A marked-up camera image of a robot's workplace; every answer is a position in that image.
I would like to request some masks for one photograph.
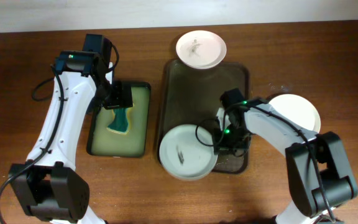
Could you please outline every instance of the wooden surface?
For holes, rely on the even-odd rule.
[[[47,101],[32,101],[31,90],[52,76],[49,64],[61,50],[80,50],[85,34],[92,32],[118,47],[118,78],[152,85],[141,159],[88,155],[90,117],[85,118],[76,171],[89,183],[89,204],[101,218],[110,223],[217,223],[280,213],[290,201],[285,160],[260,137],[253,138],[250,166],[241,175],[212,173],[183,182],[155,159],[163,68],[177,57],[179,36],[195,29],[213,31],[226,41],[224,60],[249,69],[254,96],[289,91],[309,99],[320,113],[321,132],[334,131],[343,140],[358,183],[358,21],[349,21],[0,34],[0,185],[13,162],[24,162],[49,107]],[[10,187],[1,203],[8,223],[39,222],[24,215]],[[334,212],[347,223],[358,223],[358,197]]]

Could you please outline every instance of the white bowl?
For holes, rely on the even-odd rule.
[[[222,38],[210,31],[196,30],[180,37],[177,54],[191,68],[215,67],[226,56],[226,44]]]
[[[302,96],[278,95],[269,102],[274,109],[302,128],[320,132],[321,120],[317,109]]]
[[[180,180],[198,180],[208,175],[218,159],[213,147],[202,145],[195,136],[196,126],[179,125],[164,135],[160,144],[160,161],[164,169]],[[198,137],[212,144],[212,136],[198,128]]]

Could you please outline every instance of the white plate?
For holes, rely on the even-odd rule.
[[[212,68],[223,60],[226,51],[222,38],[205,30],[188,32],[177,42],[180,60],[191,68]]]
[[[195,131],[195,125],[179,125],[169,130],[161,141],[159,154],[162,166],[181,180],[205,177],[218,159],[213,147],[204,146],[196,139]],[[203,143],[212,144],[212,136],[204,128],[198,128],[198,137]]]
[[[321,120],[317,109],[302,96],[294,94],[278,95],[272,100],[271,104],[277,112],[301,126],[311,131],[320,132]]]

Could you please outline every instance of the brown tabletop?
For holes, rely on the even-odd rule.
[[[12,163],[23,163],[38,138],[49,101],[31,90],[51,77],[61,50],[81,50],[86,33],[104,34],[121,56],[116,76],[152,86],[145,156],[95,157],[86,153],[85,117],[76,171],[91,189],[89,204],[109,223],[217,223],[272,217],[289,203],[285,159],[266,141],[252,140],[250,166],[241,175],[212,173],[195,182],[171,177],[155,158],[163,68],[176,58],[185,32],[210,30],[227,44],[227,62],[250,72],[253,96],[287,90],[310,100],[321,132],[343,140],[358,183],[358,21],[255,24],[161,29],[81,30],[0,34],[0,185]],[[52,85],[41,93],[48,94]],[[8,223],[38,223],[24,215],[8,187],[1,200]],[[358,197],[334,213],[358,223]]]

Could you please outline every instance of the white wall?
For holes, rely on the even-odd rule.
[[[0,0],[0,32],[358,19],[358,0]]]

